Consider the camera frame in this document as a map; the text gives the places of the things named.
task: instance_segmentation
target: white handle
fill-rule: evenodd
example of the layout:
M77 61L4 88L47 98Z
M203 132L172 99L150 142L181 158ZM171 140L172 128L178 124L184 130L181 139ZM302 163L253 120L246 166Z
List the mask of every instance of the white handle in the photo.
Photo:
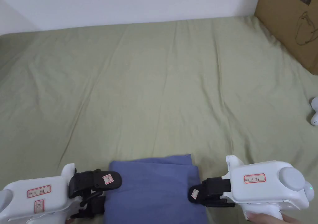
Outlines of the white handle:
M244 204L241 205L242 209L243 209L243 213L245 216L245 219L247 220L247 213L251 212L251 213L264 213L267 215L271 215L274 216L280 220L283 219L281 213L280 213L280 207L274 204Z

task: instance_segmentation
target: white plastic casing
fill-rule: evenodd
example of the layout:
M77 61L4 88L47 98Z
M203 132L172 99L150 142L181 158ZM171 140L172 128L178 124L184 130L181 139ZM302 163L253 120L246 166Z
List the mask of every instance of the white plastic casing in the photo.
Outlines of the white plastic casing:
M316 111L316 114L314 114L310 122L313 126L318 126L318 97L311 101L311 107Z
M282 219L281 210L309 207L304 190L305 183L301 190L294 191L286 187L279 179L282 169L292 168L289 163L269 161L243 165L242 161L234 155L227 156L226 160L229 172L222 178L230 179L231 192L224 193L222 198L229 198L241 205L245 215L247 211L250 211L266 213ZM311 195L313 189L309 189L307 193Z
M74 163L63 168L61 176L10 183L13 198L0 212L0 224L64 224L80 209L81 197L68 198L68 184L75 172Z

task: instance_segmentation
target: wrinkle in sheet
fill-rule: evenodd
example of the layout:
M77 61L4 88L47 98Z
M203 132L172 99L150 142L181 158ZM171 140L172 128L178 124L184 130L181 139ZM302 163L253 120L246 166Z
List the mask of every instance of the wrinkle in sheet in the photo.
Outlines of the wrinkle in sheet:
M86 108L87 108L88 103L89 103L89 101L90 101L91 94L92 94L94 88L96 87L96 84L98 83L98 81L99 81L99 79L100 79L100 77L101 77L101 74L103 73L104 68L106 67L106 70L107 70L107 68L111 65L112 60L113 60L113 57L114 57L116 51L118 50L118 48L120 47L120 44L121 44L121 42L122 42L122 40L123 40L123 37L124 37L124 35L125 35L125 33L126 33L127 29L128 29L128 26L129 26L129 25L127 25L127 27L126 27L125 30L123 31L123 33L122 33L122 35L121 35L121 37L120 37L120 39L119 39L117 45L115 46L114 51L113 51L112 54L110 55L110 57L109 57L109 58L107 57L107 58L105 59L105 61L102 63L101 67L98 69L96 81L95 81L94 84L92 85L92 87L91 87L89 93L87 94L86 98L84 98L84 102L82 102L82 104L80 105L79 112L78 112L77 115L76 115L75 123L74 123L74 125L73 125L72 130L71 130L69 140L68 140L67 145L66 145L66 147L65 147L65 149L64 149L64 151L63 151L63 154L62 154L62 156L61 156L61 158L60 158L60 160L59 160L59 162L58 162L56 171L59 169L59 166L61 165L62 159L63 159L64 155L66 154L67 149L68 149L68 147L69 147L69 145L70 145L70 143L71 143L72 136L73 136L74 130L75 130L76 126L77 126L79 117L80 117L81 114L83 113L83 109L86 109ZM89 80L88 80L87 84L85 85L84 90L86 90L86 88L88 88L88 87L89 87Z
M229 118L224 110L225 108L225 101L223 98L223 91L222 91L222 74L221 74L221 64L220 64L220 57L219 57L219 51L218 51L218 46L217 46L217 42L216 42L216 31L214 30L213 24L211 26L211 35L212 35L212 40L213 40L213 44L214 44L214 49L215 49L215 55L216 55L216 67L217 67L217 71L218 71L218 76L217 76L217 89L218 89L218 95L219 95L219 100L220 100L220 106L221 109L223 110L224 114L226 115L226 120L227 120L227 133L228 135L226 135L226 138L229 140L230 143L230 149L231 149L231 153L233 154L234 152L234 145L233 145L233 139L232 139L232 134L231 134L231 127L230 127L230 123L229 123Z

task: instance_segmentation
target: cardboard box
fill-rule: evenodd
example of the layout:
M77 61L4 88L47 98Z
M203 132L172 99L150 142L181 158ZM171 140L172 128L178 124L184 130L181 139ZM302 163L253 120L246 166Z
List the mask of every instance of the cardboard box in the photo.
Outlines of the cardboard box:
M310 73L318 75L318 0L259 0L255 16Z

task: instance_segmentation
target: gray circular knob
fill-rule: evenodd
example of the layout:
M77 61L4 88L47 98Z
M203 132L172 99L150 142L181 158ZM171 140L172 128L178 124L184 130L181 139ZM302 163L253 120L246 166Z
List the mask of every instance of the gray circular knob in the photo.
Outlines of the gray circular knob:
M305 183L305 186L304 186L304 190L305 190L305 194L306 194L306 197L308 199L308 201L311 201L314 199L314 196L315 196L315 192L314 192L314 188L313 186L306 181Z
M305 178L300 171L292 167L282 168L279 172L281 183L293 191L300 191L305 186Z

